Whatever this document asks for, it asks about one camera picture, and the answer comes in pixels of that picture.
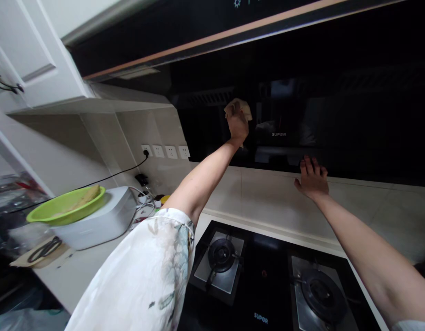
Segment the power cord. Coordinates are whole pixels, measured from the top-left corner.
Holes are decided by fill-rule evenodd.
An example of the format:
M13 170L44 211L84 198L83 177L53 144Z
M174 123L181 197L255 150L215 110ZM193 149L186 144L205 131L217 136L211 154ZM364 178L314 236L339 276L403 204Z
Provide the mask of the power cord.
M140 166L143 162L145 162L146 160L148 160L149 152L148 152L147 150L144 150L144 151L143 151L143 154L145 155L145 160L143 160L143 161L142 161L141 163L139 163L138 165L135 165L134 167L132 167L132 168L130 168L130 169L126 169L126 170L119 171L118 173L115 173L114 175L111 175L111 176L109 176L109 177L107 177L107 178L104 178L104 179L98 180L98 181L93 182L93 183L91 183L91 184L84 185L84 186L82 186L82 187L80 187L80 188L75 188L73 191L76 191L76 190L81 189L81 188L86 188L87 186L90 186L90 185L93 185L93 184L99 183L99 182L101 182L101 181L104 181L104 180L110 179L110 178L112 178L112 177L114 177L114 176L117 176L118 174L121 174L122 172L129 171L129 170L133 170L134 168L137 168L137 167L138 167L138 166ZM42 202L38 202L38 203L36 203L36 204L34 204L34 205L30 205L30 206L28 206L28 207L24 207L24 208L21 208L21 209L15 210L15 211L11 211L9 214L13 214L13 213L15 213L15 212L19 212L19 211L23 211L23 210L26 210L26 209L31 208L31 207L35 207L35 206L37 206L37 205L43 204L44 202L50 201L51 199L54 199L54 198L50 198L50 199L44 200L44 201L42 201Z

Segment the wrist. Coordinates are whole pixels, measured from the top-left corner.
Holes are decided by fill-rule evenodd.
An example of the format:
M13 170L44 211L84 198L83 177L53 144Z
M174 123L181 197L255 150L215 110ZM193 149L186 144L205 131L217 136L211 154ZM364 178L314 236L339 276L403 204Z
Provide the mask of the wrist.
M312 192L312 194L309 195L309 198L316 204L321 203L327 199L332 199L331 196L325 192Z
M231 144L234 147L240 147L244 142L244 138L232 137L227 141L227 143Z

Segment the cabinet handle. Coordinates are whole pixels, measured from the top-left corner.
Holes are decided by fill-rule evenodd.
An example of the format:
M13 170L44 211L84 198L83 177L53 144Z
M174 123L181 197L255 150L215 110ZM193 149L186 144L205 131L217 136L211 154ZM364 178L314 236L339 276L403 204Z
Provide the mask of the cabinet handle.
M24 89L23 89L23 87L21 86L21 84L16 84L16 86L11 86L11 85L8 85L8 84L4 83L1 79L0 79L0 83L1 83L2 85L4 85L4 86L7 86L7 87L8 87L8 89L6 89L6 88L4 88L4 87L1 87L1 86L0 86L0 89L2 89L2 90L4 90L4 91L12 91L13 93L18 94L18 92L16 91L16 89L18 89L18 90L20 90L22 93L24 93Z

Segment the green plastic basin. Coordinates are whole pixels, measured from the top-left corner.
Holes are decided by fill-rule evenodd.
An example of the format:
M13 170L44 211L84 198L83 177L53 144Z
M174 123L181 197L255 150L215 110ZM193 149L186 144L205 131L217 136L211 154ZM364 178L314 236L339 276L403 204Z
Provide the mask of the green plastic basin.
M105 188L102 186L99 188L98 196L93 200L75 210L61 214L68 208L72 207L76 202L78 202L90 189L91 187L80 188L78 190L55 197L50 201L41 204L38 208L33 209L27 215L27 221L30 223L45 222L50 226L61 226L74 223L94 213L103 206L103 195L105 194Z

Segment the electrical socket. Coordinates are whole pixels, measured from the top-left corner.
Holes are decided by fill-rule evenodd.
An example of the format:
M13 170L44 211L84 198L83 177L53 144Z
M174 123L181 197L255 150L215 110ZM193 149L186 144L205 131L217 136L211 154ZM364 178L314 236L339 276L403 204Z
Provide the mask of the electrical socket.
M189 160L191 156L189 153L188 146L179 146L180 157L184 160Z
M175 146L165 146L168 159L177 159L177 151Z
M142 150L147 150L149 155L148 156L152 156L153 153L151 152L151 147L149 145L141 145L142 146Z
M156 157L165 157L165 154L163 153L163 148L160 145L153 145L153 149L154 149L154 155Z

